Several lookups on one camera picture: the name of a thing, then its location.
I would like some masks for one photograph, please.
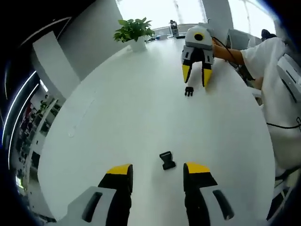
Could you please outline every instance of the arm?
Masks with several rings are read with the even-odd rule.
[[[213,45],[213,54],[214,57],[221,58],[224,60],[228,60],[229,62],[233,62],[239,65],[245,65],[243,55],[239,50],[236,49],[226,49],[224,47],[220,47],[218,45]]]

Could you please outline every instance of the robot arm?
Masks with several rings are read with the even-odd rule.
[[[213,44],[208,29],[197,25],[187,31],[182,51],[182,71],[184,82],[190,77],[192,64],[202,62],[202,84],[205,87],[211,77],[214,63]]]

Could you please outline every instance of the small black object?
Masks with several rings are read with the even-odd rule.
[[[160,154],[159,156],[164,162],[163,164],[164,170],[168,170],[175,167],[175,162],[173,161],[173,155],[171,154],[171,152],[165,152]]]
[[[193,95],[193,87],[186,87],[185,89],[185,96],[192,96]]]

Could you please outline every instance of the black circle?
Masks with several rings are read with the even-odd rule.
[[[202,41],[203,40],[203,36],[201,34],[195,34],[194,38],[198,41]]]

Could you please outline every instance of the green plant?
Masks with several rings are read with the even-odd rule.
[[[122,28],[116,30],[114,34],[115,41],[126,42],[134,39],[138,40],[140,36],[149,35],[153,36],[155,32],[150,29],[150,21],[146,21],[146,17],[142,20],[140,19],[130,19],[130,20],[119,20],[118,21]]]

